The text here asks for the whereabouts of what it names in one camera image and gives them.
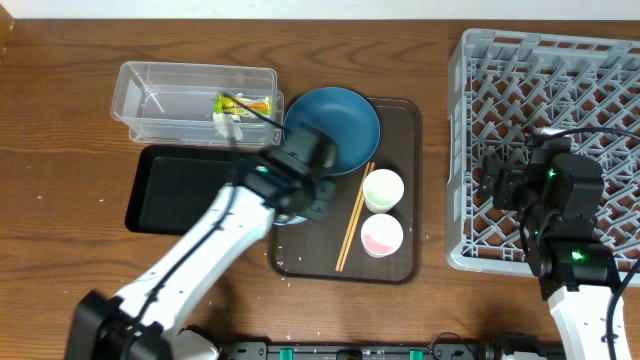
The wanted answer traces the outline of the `dark blue plate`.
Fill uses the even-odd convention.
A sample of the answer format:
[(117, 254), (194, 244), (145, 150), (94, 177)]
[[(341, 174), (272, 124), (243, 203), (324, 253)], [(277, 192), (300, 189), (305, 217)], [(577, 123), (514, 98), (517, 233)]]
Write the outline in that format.
[(342, 87), (323, 87), (295, 100), (284, 125), (293, 129), (306, 124), (328, 135), (337, 145), (338, 159), (329, 176), (353, 172), (375, 154), (381, 124), (373, 105), (359, 93)]

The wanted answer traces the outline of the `light blue bowl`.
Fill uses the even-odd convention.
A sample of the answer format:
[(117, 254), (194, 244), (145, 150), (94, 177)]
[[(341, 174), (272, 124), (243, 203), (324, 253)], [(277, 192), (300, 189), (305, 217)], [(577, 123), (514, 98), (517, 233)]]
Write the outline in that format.
[(274, 218), (274, 225), (277, 226), (288, 226), (288, 225), (296, 225), (306, 221), (306, 218), (300, 215), (291, 215), (291, 214), (278, 214)]

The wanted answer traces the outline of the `white cup green inside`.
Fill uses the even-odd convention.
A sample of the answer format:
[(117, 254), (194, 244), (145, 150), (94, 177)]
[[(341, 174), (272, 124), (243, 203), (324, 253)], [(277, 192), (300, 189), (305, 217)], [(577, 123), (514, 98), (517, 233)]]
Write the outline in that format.
[(392, 170), (374, 170), (364, 180), (363, 195), (365, 205), (369, 211), (385, 213), (402, 199), (404, 182)]

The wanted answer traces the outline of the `yellow snack wrapper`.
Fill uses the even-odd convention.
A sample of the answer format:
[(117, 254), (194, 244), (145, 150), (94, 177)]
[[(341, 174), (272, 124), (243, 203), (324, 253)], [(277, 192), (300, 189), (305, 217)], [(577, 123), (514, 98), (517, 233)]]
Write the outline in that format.
[(229, 97), (220, 93), (212, 98), (212, 103), (216, 114), (247, 118), (256, 118), (257, 114), (259, 114), (269, 118), (273, 113), (271, 96), (245, 97), (242, 93), (237, 93)]

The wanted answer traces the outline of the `white cup pink inside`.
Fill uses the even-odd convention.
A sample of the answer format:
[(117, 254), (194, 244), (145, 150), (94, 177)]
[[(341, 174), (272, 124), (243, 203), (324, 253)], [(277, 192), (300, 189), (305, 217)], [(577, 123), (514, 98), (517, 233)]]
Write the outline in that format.
[(368, 255), (382, 258), (395, 253), (400, 248), (404, 232), (400, 222), (393, 216), (375, 214), (363, 223), (360, 237)]

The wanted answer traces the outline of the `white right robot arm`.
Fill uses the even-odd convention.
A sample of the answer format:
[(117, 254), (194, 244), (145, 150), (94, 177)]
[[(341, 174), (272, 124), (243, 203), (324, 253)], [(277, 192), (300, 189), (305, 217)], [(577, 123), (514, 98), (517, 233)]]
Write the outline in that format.
[(628, 359), (622, 294), (639, 267), (621, 276), (612, 251), (593, 237), (603, 169), (572, 151), (575, 133), (543, 128), (526, 136), (525, 166), (486, 159), (478, 196), (517, 213), (526, 262), (566, 357)]

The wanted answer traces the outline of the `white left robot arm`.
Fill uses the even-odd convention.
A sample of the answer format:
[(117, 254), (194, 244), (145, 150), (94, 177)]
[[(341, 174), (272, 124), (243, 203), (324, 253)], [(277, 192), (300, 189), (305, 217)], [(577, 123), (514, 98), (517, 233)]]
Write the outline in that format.
[(148, 271), (112, 298), (89, 292), (77, 305), (67, 359), (215, 359), (218, 350), (181, 329), (226, 269), (272, 225), (322, 220), (334, 185), (325, 173), (336, 142), (309, 125), (282, 146), (231, 153), (234, 173), (198, 222)]

